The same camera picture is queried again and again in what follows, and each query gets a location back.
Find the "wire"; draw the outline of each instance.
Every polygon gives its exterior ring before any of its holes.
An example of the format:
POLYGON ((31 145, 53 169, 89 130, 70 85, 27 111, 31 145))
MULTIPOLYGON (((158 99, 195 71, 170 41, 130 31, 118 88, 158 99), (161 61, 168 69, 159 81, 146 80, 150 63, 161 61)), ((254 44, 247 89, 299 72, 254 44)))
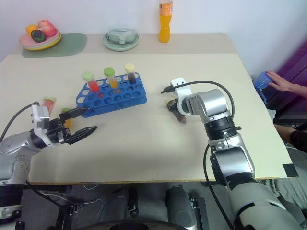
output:
POLYGON ((297 148, 294 147, 290 147, 290 146, 286 146, 287 149, 293 149, 293 150, 297 150, 297 148))
POLYGON ((209 178, 208 178, 207 168, 206 168, 206 157, 207 157, 208 149, 209 149, 209 144, 207 145, 206 150, 205 150, 205 153, 204 153, 204 155, 203 155, 203 171, 204 171, 204 173, 205 173, 206 182, 207 182, 207 184, 209 185, 209 186, 208 186, 208 187, 209 187, 209 190, 211 191, 212 196, 213 196, 213 198, 214 198, 214 200, 215 200, 217 206, 219 207, 219 209, 220 209, 220 211, 221 211, 221 213, 222 213, 222 215, 223 215, 225 221, 227 222, 227 224, 228 224, 228 226, 230 227, 230 229, 234 229, 234 226, 232 225, 232 223, 231 223, 230 219, 228 218, 228 216, 226 215, 226 213, 225 213, 225 211, 224 211, 224 209, 223 209, 221 203, 219 202, 217 196, 215 195, 215 192, 214 192, 214 190, 213 190, 213 188, 212 188, 211 182, 209 181, 209 178))
POLYGON ((106 206, 106 201, 105 201, 101 206, 99 206, 99 209, 96 211, 95 215, 93 216, 93 218, 92 218, 92 220, 91 220, 91 224, 93 223, 93 220, 94 220, 95 217, 97 216, 97 214, 98 214, 99 210, 101 209, 101 207, 103 207, 102 210, 101 210, 101 212, 103 212, 105 206, 106 206))
MULTIPOLYGON (((68 199, 65 199, 65 198, 63 198, 63 197, 61 197, 61 196, 59 196, 59 195, 57 195, 57 194, 53 194, 53 193, 44 193, 42 190, 40 190, 40 192, 41 192, 41 194, 44 194, 44 195, 46 195, 46 196, 56 196, 56 197, 58 197, 59 199, 65 200, 65 201, 70 202, 70 203, 72 203, 72 204, 74 204, 74 205, 78 204, 78 203, 72 202, 72 201, 70 201, 70 200, 68 200, 68 199)), ((82 203, 82 205, 93 204, 93 203, 96 203, 97 201, 104 202, 104 200, 98 198, 98 199, 96 199, 96 200, 86 201, 86 202, 82 203)))
MULTIPOLYGON (((47 193, 47 191, 45 191, 45 193, 47 193)), ((60 196, 62 197, 62 194, 60 196)), ((50 198, 50 197, 48 196, 48 198, 50 198)), ((60 198, 53 200, 53 201, 57 202, 58 200, 60 200, 60 198)))
POLYGON ((74 202, 72 202, 72 201, 70 201, 70 200, 67 200, 67 199, 65 199, 65 198, 63 198, 63 197, 61 197, 61 196, 59 196, 59 195, 57 195, 57 194, 53 194, 53 193, 44 193, 42 190, 40 190, 40 193, 41 193, 41 194, 44 194, 44 195, 46 195, 46 196, 56 196, 56 197, 58 197, 59 199, 65 200, 65 201, 70 202, 70 203, 72 203, 72 204, 74 204, 74 205, 77 204, 77 203, 74 203, 74 202))
POLYGON ((83 187, 86 189, 86 190, 92 190, 94 188, 97 188, 99 184, 96 184, 94 187, 91 187, 91 188, 88 188, 86 187, 85 185, 83 185, 83 187))
POLYGON ((24 110, 26 110, 27 108, 30 108, 33 104, 39 105, 38 102, 33 102, 33 103, 31 103, 31 104, 25 106, 25 107, 22 108, 21 110, 19 110, 19 111, 10 119, 10 121, 9 121, 8 124, 6 125, 4 131, 2 132, 2 135, 1 135, 1 137, 0 137, 0 142, 3 141, 5 134, 6 134, 7 131, 9 130, 9 128, 10 128, 11 124, 13 123, 13 121, 15 120, 15 118, 16 118, 19 114, 21 114, 24 110))
MULTIPOLYGON (((116 195, 115 198, 120 198, 120 197, 122 197, 122 198, 124 198, 125 200, 127 200, 127 198, 126 198, 124 195, 116 195)), ((103 211, 104 211, 104 209, 105 209, 105 206, 106 206, 106 202, 104 203, 104 206, 103 206, 103 208, 102 208, 102 210, 101 210, 101 212, 100 212, 98 222, 102 222, 100 219, 101 219, 101 217, 102 217, 102 213, 103 213, 103 211)))
POLYGON ((214 82, 214 81, 210 81, 210 80, 198 80, 198 81, 191 81, 182 85, 176 85, 176 86, 168 86, 166 87, 161 93, 165 93, 165 92, 172 92, 177 88, 183 87, 183 86, 187 86, 187 85, 193 85, 193 84, 212 84, 212 85, 216 85, 218 87, 220 87, 222 90, 225 91, 225 93, 227 94, 227 96, 229 97, 230 103, 231 103, 231 119, 234 119, 235 116, 235 103, 234 103, 234 99, 232 98, 230 92, 228 91, 228 89, 221 85, 220 83, 214 82))
POLYGON ((40 193, 39 191, 37 191, 35 188, 33 188, 33 186, 30 185, 30 183, 28 181, 25 181, 25 182, 29 186, 29 188, 32 189, 33 192, 35 192, 36 194, 38 194, 42 198, 50 201, 52 204, 58 206, 64 212, 65 219, 66 219, 67 225, 68 225, 68 230, 71 230, 71 220, 69 219, 68 213, 65 210, 65 208, 62 205, 60 205, 59 203, 55 202, 54 200, 50 199, 49 197, 47 197, 47 196, 43 195, 42 193, 40 193))
POLYGON ((102 199, 96 199, 96 200, 94 200, 94 201, 88 201, 88 202, 86 202, 86 203, 82 203, 82 204, 83 204, 83 205, 89 205, 89 204, 96 203, 97 201, 104 202, 104 200, 102 200, 102 199))

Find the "table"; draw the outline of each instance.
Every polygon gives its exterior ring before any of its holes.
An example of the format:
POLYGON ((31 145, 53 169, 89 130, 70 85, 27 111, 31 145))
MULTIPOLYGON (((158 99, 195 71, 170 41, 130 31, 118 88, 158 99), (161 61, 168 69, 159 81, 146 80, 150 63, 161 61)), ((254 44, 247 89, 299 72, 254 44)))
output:
MULTIPOLYGON (((291 164, 264 104, 230 39, 224 34, 175 34, 169 44, 155 34, 141 34, 135 49, 117 53, 103 47, 101 35, 89 34, 82 53, 68 57, 24 58, 8 55, 0 64, 0 125, 24 105, 44 96, 57 98, 51 118, 63 107, 75 107, 90 70, 96 79, 112 66, 117 75, 131 62, 140 73, 147 103, 72 121, 71 131, 98 125, 86 139, 73 145, 46 148, 32 159, 29 180, 35 184, 204 181, 202 158, 208 138, 198 116, 180 125, 165 106, 173 94, 160 94, 170 81, 216 81, 232 94, 236 126, 256 168, 256 178, 286 177, 291 164)), ((193 92, 216 88, 192 85, 193 92)), ((8 135, 32 128, 30 110, 23 112, 8 135)), ((208 176, 214 180, 207 159, 208 176)))

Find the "plate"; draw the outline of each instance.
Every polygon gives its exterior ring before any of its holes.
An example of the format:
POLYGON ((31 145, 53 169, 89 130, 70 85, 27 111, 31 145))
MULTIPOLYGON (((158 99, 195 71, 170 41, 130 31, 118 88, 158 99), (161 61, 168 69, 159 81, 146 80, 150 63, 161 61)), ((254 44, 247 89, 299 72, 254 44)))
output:
POLYGON ((27 49, 27 50, 32 50, 32 51, 39 51, 39 50, 48 49, 48 48, 50 48, 50 47, 56 45, 56 44, 61 40, 61 37, 62 37, 62 34, 60 33, 57 40, 55 40, 54 42, 52 42, 52 43, 50 43, 50 44, 47 44, 47 45, 45 45, 45 46, 40 46, 40 47, 36 47, 36 48, 33 48, 33 47, 29 48, 29 47, 24 47, 24 46, 23 46, 23 48, 24 48, 24 49, 27 49))
POLYGON ((126 51, 134 48, 139 42, 139 35, 135 35, 135 40, 132 43, 126 43, 126 44, 117 44, 113 42, 109 42, 106 36, 103 36, 102 43, 110 50, 113 51, 126 51))
POLYGON ((39 46, 35 46, 35 47, 33 47, 33 46, 23 46, 23 48, 36 49, 36 48, 40 48, 40 47, 47 46, 47 45, 49 45, 49 44, 55 42, 55 41, 59 38, 60 34, 61 34, 61 33, 59 33, 59 35, 55 36, 54 38, 50 39, 49 42, 48 42, 47 44, 39 45, 39 46))
POLYGON ((45 45, 52 43, 52 41, 54 41, 54 39, 58 37, 59 34, 60 32, 57 30, 57 33, 54 36, 47 37, 46 41, 40 42, 40 43, 34 41, 29 35, 24 34, 23 36, 21 36, 21 38, 19 38, 19 43, 25 47, 37 48, 37 47, 45 46, 45 45))

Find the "human hand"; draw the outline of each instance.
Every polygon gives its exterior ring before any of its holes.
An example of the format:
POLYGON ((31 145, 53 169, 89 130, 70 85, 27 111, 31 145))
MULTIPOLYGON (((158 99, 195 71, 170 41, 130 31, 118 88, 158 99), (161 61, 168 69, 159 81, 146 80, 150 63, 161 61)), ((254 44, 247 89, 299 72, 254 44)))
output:
POLYGON ((292 83, 288 82, 285 78, 282 78, 272 70, 267 71, 267 75, 275 82, 270 82, 269 86, 272 86, 279 91, 290 91, 291 87, 293 86, 292 83))

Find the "yellow cap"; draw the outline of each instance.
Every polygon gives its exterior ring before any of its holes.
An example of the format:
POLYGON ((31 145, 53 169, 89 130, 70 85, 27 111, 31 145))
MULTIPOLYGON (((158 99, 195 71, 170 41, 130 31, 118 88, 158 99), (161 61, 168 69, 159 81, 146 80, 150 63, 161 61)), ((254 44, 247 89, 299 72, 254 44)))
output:
POLYGON ((125 70, 126 70, 128 73, 134 72, 134 70, 135 70, 134 65, 131 64, 131 63, 126 64, 126 65, 125 65, 125 70))

